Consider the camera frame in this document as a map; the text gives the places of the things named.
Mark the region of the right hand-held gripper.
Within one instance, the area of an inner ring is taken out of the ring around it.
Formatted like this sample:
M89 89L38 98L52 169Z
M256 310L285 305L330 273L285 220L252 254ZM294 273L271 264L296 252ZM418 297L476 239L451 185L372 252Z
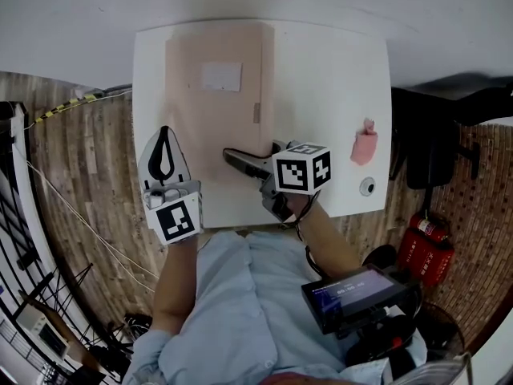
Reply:
M331 150L297 140L274 140L272 153L271 157L259 157L225 148L223 157L246 176L265 180L261 187L263 206L280 222L286 222L294 215L287 205L289 194L316 196L331 181Z

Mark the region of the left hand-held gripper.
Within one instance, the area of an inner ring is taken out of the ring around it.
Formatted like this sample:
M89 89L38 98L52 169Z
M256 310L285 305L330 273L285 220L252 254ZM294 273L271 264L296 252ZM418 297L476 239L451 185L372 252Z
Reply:
M170 127L163 127L147 142L138 162L139 182L153 184L164 175L168 186L143 191L147 225L162 245L178 243L203 232L201 183L191 180L184 154ZM164 174L161 161L164 147Z

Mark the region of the pink box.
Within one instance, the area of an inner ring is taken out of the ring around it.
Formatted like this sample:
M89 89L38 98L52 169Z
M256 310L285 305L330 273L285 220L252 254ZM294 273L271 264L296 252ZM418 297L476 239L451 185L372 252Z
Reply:
M270 153L274 48L274 29L262 22L203 26L167 41L167 106L196 179L231 179L226 148Z

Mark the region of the person's right forearm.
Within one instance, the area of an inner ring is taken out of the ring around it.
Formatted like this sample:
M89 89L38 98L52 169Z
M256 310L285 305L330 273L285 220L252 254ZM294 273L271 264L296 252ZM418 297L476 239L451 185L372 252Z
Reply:
M301 218L298 227L313 261L327 276L339 278L360 267L357 249L348 244L317 201Z

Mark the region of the person's left forearm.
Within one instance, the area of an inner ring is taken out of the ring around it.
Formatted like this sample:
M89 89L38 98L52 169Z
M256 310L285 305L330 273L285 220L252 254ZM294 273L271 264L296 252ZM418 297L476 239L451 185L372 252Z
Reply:
M180 333L196 303L197 237L168 247L157 282L152 309L152 330Z

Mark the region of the white table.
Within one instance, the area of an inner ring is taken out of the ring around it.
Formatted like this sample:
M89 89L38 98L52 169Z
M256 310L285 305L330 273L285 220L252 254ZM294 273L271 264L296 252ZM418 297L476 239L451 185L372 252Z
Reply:
M187 22L140 31L135 36L132 120L136 160L162 125L172 126L164 94L165 43L174 34L251 20ZM332 180L318 197L331 217L384 209L390 169L392 109L386 42L367 34L307 22L262 20L275 30L274 139L330 147ZM375 122L378 145L363 166L350 160L365 118ZM202 183L204 227L276 224L261 204L258 182ZM364 196L365 179L374 190Z

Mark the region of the pink cloth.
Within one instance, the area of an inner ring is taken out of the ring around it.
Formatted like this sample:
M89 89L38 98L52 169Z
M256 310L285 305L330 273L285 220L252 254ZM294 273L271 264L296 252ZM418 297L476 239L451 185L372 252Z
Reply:
M374 125L373 120L365 118L363 128L356 133L350 159L359 166L368 164L376 152L378 134Z

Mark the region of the yellow black striped strip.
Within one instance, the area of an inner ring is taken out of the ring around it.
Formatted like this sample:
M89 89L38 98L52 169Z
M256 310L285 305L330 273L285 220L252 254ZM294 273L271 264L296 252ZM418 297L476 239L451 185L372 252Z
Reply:
M29 128L32 128L36 124L42 123L44 120L47 120L54 115L60 114L64 111L68 111L68 110L71 110L71 109L79 107L79 106L82 106L84 104L93 103L100 99L102 99L102 96L95 95L95 94L85 95L84 97L81 97L81 98L69 99L67 102L60 104L57 107L54 107L53 109L50 109L49 111L45 111L44 113L42 113L40 116L38 116L34 120L33 123L29 124L26 127L26 130Z

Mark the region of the black metal stand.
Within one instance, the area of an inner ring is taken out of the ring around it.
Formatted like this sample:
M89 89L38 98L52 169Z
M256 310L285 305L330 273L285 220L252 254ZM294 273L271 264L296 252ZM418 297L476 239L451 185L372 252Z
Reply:
M103 298L105 293L105 284L103 280L102 268L99 263L90 263L84 269L81 269L77 277L81 279L79 288L82 296L88 301L98 301Z

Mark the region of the light blue shirt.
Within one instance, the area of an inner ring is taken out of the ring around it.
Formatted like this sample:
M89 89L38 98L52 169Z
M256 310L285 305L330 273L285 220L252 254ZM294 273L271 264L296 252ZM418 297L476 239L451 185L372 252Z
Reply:
M135 342L123 385L390 385L388 359L346 366L357 335L321 333L301 294L304 253L278 233L211 237L192 312L177 332Z

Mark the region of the black screen device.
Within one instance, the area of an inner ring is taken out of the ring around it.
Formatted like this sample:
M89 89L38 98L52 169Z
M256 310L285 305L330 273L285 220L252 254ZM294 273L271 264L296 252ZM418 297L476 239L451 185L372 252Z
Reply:
M301 291L322 334L338 338L376 326L394 306L414 316L422 304L419 283L394 266L364 265L343 278L305 284Z

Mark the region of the black office chair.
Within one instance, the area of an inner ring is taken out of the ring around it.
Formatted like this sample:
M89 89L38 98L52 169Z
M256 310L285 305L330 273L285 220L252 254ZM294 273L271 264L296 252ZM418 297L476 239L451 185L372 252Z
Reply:
M471 179L479 173L480 146L460 143L460 128L513 117L513 76L463 76L463 94L455 99L419 89L391 89L393 141L398 152L390 178L406 165L411 189L432 189L448 184L456 158L471 162Z

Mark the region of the red fire extinguisher box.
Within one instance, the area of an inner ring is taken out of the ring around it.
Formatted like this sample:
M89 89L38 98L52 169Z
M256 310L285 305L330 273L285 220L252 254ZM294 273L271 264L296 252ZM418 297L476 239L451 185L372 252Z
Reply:
M415 213L399 247L398 266L425 287L435 287L446 277L454 256L449 237L450 226L443 218L430 216L427 211Z

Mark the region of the white box appliance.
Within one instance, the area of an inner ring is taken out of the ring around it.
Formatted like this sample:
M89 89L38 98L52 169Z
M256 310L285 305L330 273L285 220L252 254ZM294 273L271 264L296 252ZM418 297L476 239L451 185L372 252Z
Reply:
M25 305L16 322L31 337L34 344L54 362L61 363L69 351L69 342L57 331L50 319L32 305Z

